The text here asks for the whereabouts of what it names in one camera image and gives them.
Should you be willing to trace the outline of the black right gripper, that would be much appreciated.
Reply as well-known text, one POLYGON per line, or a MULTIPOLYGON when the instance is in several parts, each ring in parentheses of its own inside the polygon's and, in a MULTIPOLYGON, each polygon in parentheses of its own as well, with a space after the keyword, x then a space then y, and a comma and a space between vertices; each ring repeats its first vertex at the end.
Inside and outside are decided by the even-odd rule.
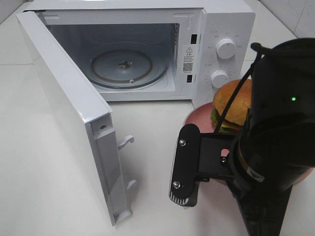
POLYGON ((182 207, 193 207, 199 182, 218 179, 243 183, 237 160, 239 138, 240 133, 200 133, 196 125, 184 125, 173 161, 170 200, 182 207))

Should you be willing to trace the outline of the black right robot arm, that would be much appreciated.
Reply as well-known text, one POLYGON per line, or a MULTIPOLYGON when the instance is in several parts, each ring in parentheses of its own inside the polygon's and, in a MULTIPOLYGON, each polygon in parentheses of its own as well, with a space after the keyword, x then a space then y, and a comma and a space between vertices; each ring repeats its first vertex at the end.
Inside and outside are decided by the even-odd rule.
POLYGON ((297 38, 272 49, 251 44, 257 55, 240 80, 226 114, 247 78, 252 105, 236 134, 179 133, 170 181, 172 202, 192 207, 199 183, 224 180, 248 234, 280 234, 295 181, 315 165, 315 40, 297 38))

